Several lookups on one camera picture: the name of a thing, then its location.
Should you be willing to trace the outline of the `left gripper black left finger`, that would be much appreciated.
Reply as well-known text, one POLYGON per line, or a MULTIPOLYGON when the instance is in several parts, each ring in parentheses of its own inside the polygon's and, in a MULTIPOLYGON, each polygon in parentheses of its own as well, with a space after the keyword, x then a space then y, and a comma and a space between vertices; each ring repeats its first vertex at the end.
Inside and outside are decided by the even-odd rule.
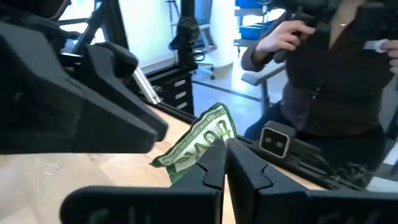
POLYGON ((62 224, 219 224, 226 146, 217 139, 176 183, 160 187, 88 186, 60 207, 62 224))

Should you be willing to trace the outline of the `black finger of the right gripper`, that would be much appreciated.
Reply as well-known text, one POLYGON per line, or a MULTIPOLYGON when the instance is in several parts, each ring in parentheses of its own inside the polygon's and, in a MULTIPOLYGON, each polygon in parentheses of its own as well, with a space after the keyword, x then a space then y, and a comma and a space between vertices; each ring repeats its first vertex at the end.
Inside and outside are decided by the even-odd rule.
POLYGON ((111 42, 87 45, 79 67, 79 80, 149 125, 160 142, 168 124, 127 87, 126 80, 132 80, 149 103, 160 103, 160 97, 138 64, 137 57, 120 45, 111 42))
POLYGON ((1 153, 146 153, 156 131, 67 71, 40 32, 5 37, 1 153))

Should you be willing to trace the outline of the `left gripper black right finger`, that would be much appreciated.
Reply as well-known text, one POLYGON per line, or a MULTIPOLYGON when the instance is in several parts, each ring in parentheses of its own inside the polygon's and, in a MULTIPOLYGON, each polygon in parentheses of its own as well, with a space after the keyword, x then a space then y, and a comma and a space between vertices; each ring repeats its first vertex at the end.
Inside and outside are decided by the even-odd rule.
POLYGON ((228 184, 237 223, 397 224, 397 194, 309 190, 228 139, 228 184))

